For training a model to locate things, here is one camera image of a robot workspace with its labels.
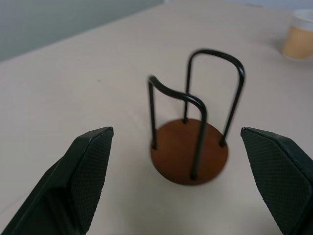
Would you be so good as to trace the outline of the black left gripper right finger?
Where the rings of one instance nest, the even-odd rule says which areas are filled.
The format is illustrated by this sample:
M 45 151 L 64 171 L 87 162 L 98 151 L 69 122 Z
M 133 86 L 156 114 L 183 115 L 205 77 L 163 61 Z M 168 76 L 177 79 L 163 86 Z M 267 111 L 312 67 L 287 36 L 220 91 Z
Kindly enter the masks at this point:
M 241 129 L 257 189 L 284 235 L 313 233 L 313 161 L 290 138 Z

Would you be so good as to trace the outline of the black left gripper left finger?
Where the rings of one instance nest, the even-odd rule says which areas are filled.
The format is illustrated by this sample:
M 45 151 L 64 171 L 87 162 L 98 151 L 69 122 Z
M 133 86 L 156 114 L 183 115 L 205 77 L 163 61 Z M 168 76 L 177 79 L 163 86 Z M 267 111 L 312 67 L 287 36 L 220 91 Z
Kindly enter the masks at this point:
M 85 235 L 105 182 L 112 127 L 78 136 L 3 230 L 4 235 Z

